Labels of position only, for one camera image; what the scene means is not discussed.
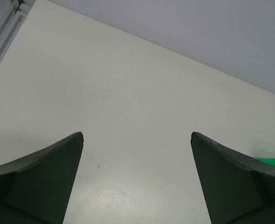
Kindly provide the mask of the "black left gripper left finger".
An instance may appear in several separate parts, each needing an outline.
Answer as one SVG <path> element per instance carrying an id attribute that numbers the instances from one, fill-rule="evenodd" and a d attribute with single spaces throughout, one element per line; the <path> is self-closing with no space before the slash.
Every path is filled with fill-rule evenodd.
<path id="1" fill-rule="evenodd" d="M 0 224 L 61 224 L 83 151 L 83 134 L 0 165 Z"/>

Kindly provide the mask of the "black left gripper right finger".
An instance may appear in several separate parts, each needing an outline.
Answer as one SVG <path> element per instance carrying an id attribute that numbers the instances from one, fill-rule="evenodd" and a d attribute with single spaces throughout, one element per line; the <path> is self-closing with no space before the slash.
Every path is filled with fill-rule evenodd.
<path id="1" fill-rule="evenodd" d="M 193 132 L 191 147 L 213 224 L 275 224 L 275 166 Z"/>

